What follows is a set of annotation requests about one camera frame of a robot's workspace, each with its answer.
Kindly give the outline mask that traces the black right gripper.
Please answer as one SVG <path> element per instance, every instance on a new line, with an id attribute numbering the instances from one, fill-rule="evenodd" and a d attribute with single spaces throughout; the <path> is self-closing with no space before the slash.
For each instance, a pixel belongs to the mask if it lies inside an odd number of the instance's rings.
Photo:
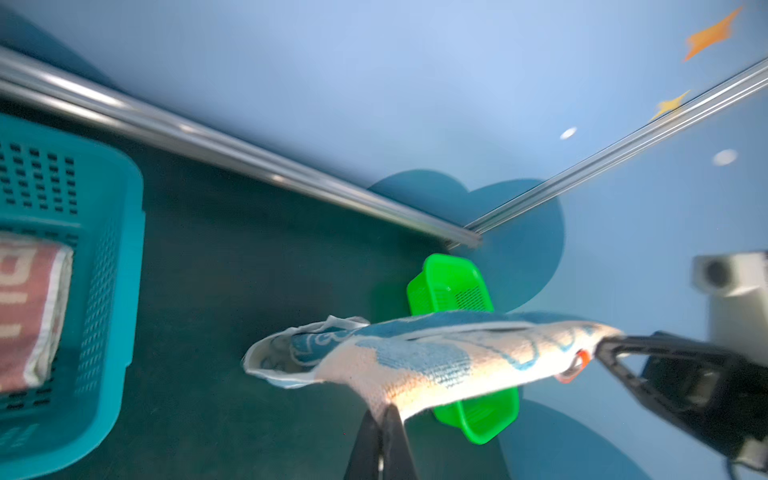
<path id="1" fill-rule="evenodd" d="M 647 410 L 728 459 L 767 441 L 767 368 L 671 334 L 606 337 L 595 358 Z"/>

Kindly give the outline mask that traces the teal plastic basket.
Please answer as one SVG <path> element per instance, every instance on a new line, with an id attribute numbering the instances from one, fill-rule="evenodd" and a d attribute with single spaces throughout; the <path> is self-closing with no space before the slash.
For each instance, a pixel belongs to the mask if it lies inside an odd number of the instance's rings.
<path id="1" fill-rule="evenodd" d="M 133 359 L 145 233 L 143 178 L 105 144 L 1 119 L 1 229 L 73 252 L 49 377 L 1 396 L 1 475 L 32 479 L 79 461 L 120 414 Z"/>

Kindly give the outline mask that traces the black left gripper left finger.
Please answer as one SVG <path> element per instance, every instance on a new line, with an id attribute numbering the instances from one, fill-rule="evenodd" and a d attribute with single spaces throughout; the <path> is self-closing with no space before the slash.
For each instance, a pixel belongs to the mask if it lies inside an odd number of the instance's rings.
<path id="1" fill-rule="evenodd" d="M 361 421 L 344 480 L 378 480 L 380 477 L 381 430 L 370 411 Z"/>

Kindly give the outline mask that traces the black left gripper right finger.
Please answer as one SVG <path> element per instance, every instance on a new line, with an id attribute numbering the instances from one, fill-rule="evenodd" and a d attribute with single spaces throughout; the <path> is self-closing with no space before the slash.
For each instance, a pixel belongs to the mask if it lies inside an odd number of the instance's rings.
<path id="1" fill-rule="evenodd" d="M 381 423 L 382 479 L 417 480 L 405 425 L 395 405 L 389 405 Z"/>

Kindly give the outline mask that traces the teal pattern towel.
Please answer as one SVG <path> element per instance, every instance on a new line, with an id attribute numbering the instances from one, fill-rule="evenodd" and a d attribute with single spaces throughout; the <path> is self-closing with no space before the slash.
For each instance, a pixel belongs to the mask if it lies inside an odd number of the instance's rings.
<path id="1" fill-rule="evenodd" d="M 435 312 L 381 323 L 328 317 L 253 344 L 244 371 L 284 389 L 316 383 L 351 388 L 376 421 L 389 405 L 402 420 L 433 407 L 550 377 L 575 376 L 580 353 L 594 355 L 624 332 L 543 312 Z"/>

